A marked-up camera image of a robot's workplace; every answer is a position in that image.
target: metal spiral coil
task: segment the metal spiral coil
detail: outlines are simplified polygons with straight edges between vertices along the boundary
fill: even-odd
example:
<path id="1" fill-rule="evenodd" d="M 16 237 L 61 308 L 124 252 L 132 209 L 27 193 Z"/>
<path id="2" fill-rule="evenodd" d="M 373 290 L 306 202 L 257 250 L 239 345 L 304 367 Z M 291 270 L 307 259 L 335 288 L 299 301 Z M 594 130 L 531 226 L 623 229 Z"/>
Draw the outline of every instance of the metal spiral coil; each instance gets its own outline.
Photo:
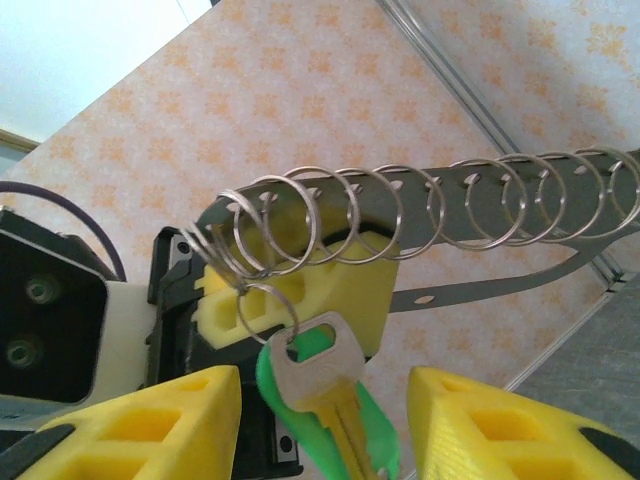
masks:
<path id="1" fill-rule="evenodd" d="M 589 160 L 589 155 L 605 154 L 610 155 L 616 161 L 605 175 L 601 173 L 594 164 Z M 574 231 L 563 231 L 559 228 L 560 222 L 567 212 L 567 186 L 562 175 L 552 164 L 555 158 L 568 158 L 578 164 L 576 172 L 590 174 L 597 185 L 597 208 L 582 226 Z M 521 162 L 530 162 L 539 167 L 537 178 L 537 190 L 533 198 L 533 205 L 527 195 L 525 179 L 517 172 L 517 165 Z M 572 239 L 596 239 L 613 235 L 619 230 L 629 225 L 640 212 L 640 162 L 628 153 L 602 147 L 593 147 L 578 150 L 575 153 L 550 152 L 544 155 L 532 156 L 525 154 L 505 155 L 497 159 L 477 158 L 464 160 L 452 165 L 452 167 L 462 166 L 493 166 L 504 172 L 501 177 L 502 196 L 501 210 L 510 224 L 510 228 L 500 236 L 490 235 L 478 222 L 474 213 L 474 191 L 476 185 L 481 179 L 479 173 L 469 175 L 465 180 L 465 198 L 464 208 L 473 229 L 479 234 L 482 240 L 469 242 L 454 240 L 445 234 L 444 227 L 448 215 L 447 198 L 444 194 L 440 177 L 434 177 L 429 173 L 406 165 L 385 165 L 374 170 L 364 168 L 344 168 L 332 172 L 322 167 L 301 167 L 293 169 L 282 176 L 267 175 L 255 180 L 252 185 L 268 185 L 277 183 L 286 185 L 300 197 L 306 208 L 306 229 L 308 230 L 309 241 L 302 254 L 299 256 L 292 255 L 276 241 L 272 226 L 271 214 L 272 207 L 277 201 L 276 194 L 265 192 L 260 198 L 263 205 L 259 210 L 256 208 L 246 196 L 235 190 L 225 190 L 219 194 L 219 198 L 224 198 L 236 205 L 233 215 L 232 235 L 238 252 L 234 253 L 227 237 L 222 234 L 218 226 L 208 227 L 207 232 L 203 233 L 195 225 L 191 225 L 190 229 L 183 229 L 182 234 L 193 250 L 211 265 L 216 272 L 221 275 L 231 286 L 233 286 L 240 295 L 248 290 L 247 285 L 255 285 L 249 282 L 262 280 L 273 275 L 286 275 L 288 273 L 299 270 L 306 265 L 320 265 L 330 261 L 337 261 L 350 265 L 358 265 L 372 262 L 379 258 L 388 260 L 407 260 L 416 257 L 428 250 L 437 241 L 444 241 L 457 248 L 469 251 L 484 251 L 500 245 L 505 246 L 524 246 L 536 242 L 543 243 L 563 243 Z M 625 212 L 621 207 L 616 195 L 616 180 L 618 173 L 626 169 L 631 172 L 635 182 L 635 202 L 630 211 Z M 433 227 L 433 235 L 425 243 L 418 247 L 414 247 L 409 251 L 402 251 L 399 254 L 391 253 L 396 245 L 401 232 L 407 228 L 405 221 L 405 206 L 398 194 L 397 186 L 394 182 L 385 178 L 383 174 L 392 172 L 411 172 L 413 175 L 420 177 L 424 188 L 427 191 L 427 204 L 425 221 L 430 222 Z M 323 231 L 320 209 L 318 206 L 318 198 L 320 191 L 314 188 L 308 188 L 300 180 L 302 175 L 316 174 L 330 177 L 337 181 L 342 188 L 348 200 L 346 211 L 348 222 L 348 234 L 340 248 L 336 250 L 329 249 L 323 244 Z M 376 182 L 380 183 L 384 191 L 388 192 L 393 199 L 396 209 L 395 226 L 389 243 L 381 250 L 377 250 L 366 242 L 360 234 L 360 227 L 363 219 L 363 211 L 358 201 L 358 184 L 351 184 L 349 178 L 352 176 L 368 176 Z M 545 205 L 545 192 L 547 185 L 555 182 L 559 191 L 558 205 L 554 215 L 549 213 L 548 205 Z M 512 211 L 508 198 L 513 195 L 513 189 L 517 192 L 518 202 L 517 211 Z M 616 226 L 606 232 L 598 234 L 589 234 L 590 228 L 600 219 L 607 200 L 613 204 L 615 211 L 620 215 L 620 221 Z M 531 209 L 538 209 L 546 222 L 546 228 L 541 232 L 531 233 L 525 230 L 524 223 L 527 213 Z M 259 259 L 258 256 L 251 251 L 247 245 L 246 239 L 241 231 L 240 223 L 242 218 L 250 219 L 256 229 L 261 232 L 265 252 L 264 258 Z M 344 256 L 345 251 L 354 243 L 359 242 L 368 252 L 370 256 L 364 259 L 349 259 Z"/>

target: yellow foam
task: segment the yellow foam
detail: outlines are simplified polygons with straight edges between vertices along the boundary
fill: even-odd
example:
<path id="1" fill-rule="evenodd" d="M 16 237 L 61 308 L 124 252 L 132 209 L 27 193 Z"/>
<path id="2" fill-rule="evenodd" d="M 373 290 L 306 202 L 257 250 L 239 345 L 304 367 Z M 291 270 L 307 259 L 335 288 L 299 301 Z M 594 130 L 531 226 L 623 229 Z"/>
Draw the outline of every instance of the yellow foam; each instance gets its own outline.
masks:
<path id="1" fill-rule="evenodd" d="M 389 243 L 388 238 L 373 232 L 366 232 L 362 237 L 377 250 L 382 250 Z M 341 245 L 339 242 L 331 248 L 337 249 Z M 390 253 L 397 252 L 395 247 Z M 316 252 L 313 258 L 324 255 Z M 363 259 L 370 257 L 371 253 L 359 242 L 354 242 L 344 256 Z M 205 270 L 204 278 L 196 284 L 196 288 L 204 287 L 205 292 L 194 314 L 198 331 L 214 348 L 247 338 L 248 333 L 237 318 L 236 292 L 226 286 L 220 288 L 220 279 L 209 267 Z M 331 310 L 340 313 L 354 331 L 365 355 L 373 356 L 380 348 L 397 272 L 398 262 L 385 259 L 366 265 L 333 261 L 273 277 L 265 283 L 285 294 L 302 320 Z M 276 325 L 293 324 L 284 305 L 259 290 L 252 290 L 242 299 L 242 311 L 257 333 Z"/>
<path id="2" fill-rule="evenodd" d="M 631 479 L 578 431 L 603 425 L 465 377 L 415 367 L 407 409 L 421 479 Z"/>
<path id="3" fill-rule="evenodd" d="M 56 418 L 76 430 L 19 480 L 228 480 L 238 369 L 217 366 Z"/>

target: key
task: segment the key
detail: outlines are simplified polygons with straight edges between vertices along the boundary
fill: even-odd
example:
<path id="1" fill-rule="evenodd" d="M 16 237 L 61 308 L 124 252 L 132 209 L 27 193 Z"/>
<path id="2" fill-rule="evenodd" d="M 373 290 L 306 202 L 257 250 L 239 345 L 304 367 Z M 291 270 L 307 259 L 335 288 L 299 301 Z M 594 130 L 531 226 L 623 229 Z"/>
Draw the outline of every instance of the key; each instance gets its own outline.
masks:
<path id="1" fill-rule="evenodd" d="M 364 372 L 364 355 L 346 321 L 327 312 L 304 322 L 300 333 L 320 326 L 333 329 L 334 344 L 302 362 L 287 352 L 290 332 L 269 339 L 273 375 L 283 402 L 295 412 L 314 413 L 328 428 L 352 479 L 379 480 L 367 453 L 356 385 Z"/>

